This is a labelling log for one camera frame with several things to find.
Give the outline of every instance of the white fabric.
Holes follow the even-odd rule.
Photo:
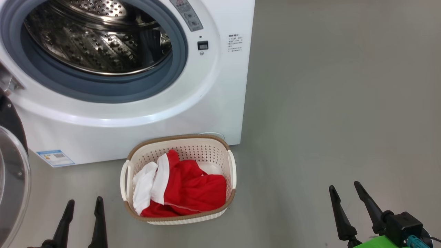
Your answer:
[[[164,205],[164,193],[167,188],[169,176],[170,164],[167,154],[163,154],[158,158],[158,172],[156,173],[155,182],[153,182],[151,191],[152,200],[154,202]]]
[[[222,175],[222,170],[210,162],[198,162],[198,166],[209,175]]]
[[[150,190],[153,187],[153,179],[156,174],[158,164],[150,162],[146,164],[132,179],[135,185],[133,193],[133,208],[136,213],[141,212],[150,206]]]

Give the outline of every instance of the black cable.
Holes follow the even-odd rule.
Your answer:
[[[423,236],[423,237],[424,237],[424,238],[428,238],[428,239],[432,239],[432,240],[435,240],[435,241],[438,241],[438,242],[441,243],[441,240],[438,239],[438,238],[435,238],[435,237],[428,237],[428,236]]]

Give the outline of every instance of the white handle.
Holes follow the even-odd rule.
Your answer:
[[[126,186],[124,185],[124,182],[126,179],[125,176],[126,176],[127,169],[129,169],[129,171],[130,171],[129,164],[130,164],[130,160],[127,160],[124,163],[123,168],[121,169],[120,187],[121,187],[121,197],[123,198],[124,201],[127,201]]]
[[[232,171],[231,171],[231,182],[233,183],[233,188],[236,188],[236,160],[234,160],[234,155],[231,152],[231,150],[228,150],[228,159],[230,160],[230,163],[232,165]]]

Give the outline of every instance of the brown basket rim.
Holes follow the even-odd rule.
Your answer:
[[[219,141],[222,145],[224,145],[224,147],[227,149],[227,151],[230,150],[230,146],[228,146],[228,144],[223,139],[221,139],[217,136],[214,136],[214,135],[176,135],[176,136],[169,136],[169,137],[164,137],[164,138],[151,139],[151,140],[147,140],[142,143],[139,143],[137,146],[135,146],[132,149],[132,151],[130,151],[129,155],[127,156],[127,160],[131,160],[133,157],[133,154],[135,154],[135,152],[139,148],[141,148],[145,145],[158,143],[158,142],[162,142],[162,141],[178,140],[178,139],[214,139],[216,141]],[[199,213],[199,214],[183,215],[183,216],[176,216],[176,217],[163,217],[163,218],[141,217],[141,216],[137,215],[135,212],[133,212],[133,210],[130,208],[128,201],[124,201],[124,205],[132,217],[134,217],[137,220],[143,221],[143,222],[181,221],[181,220],[194,219],[194,218],[199,218],[199,217],[217,214],[219,212],[222,212],[224,209],[226,209],[231,204],[231,202],[234,199],[235,194],[236,194],[236,189],[232,189],[231,195],[228,198],[227,202],[222,207],[220,207],[218,209],[208,211],[208,212]]]

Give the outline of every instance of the red fabric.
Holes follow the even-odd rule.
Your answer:
[[[222,175],[207,175],[195,160],[179,161],[175,150],[167,153],[170,175],[164,204],[154,201],[142,211],[144,217],[172,217],[197,214],[225,204],[227,183]]]

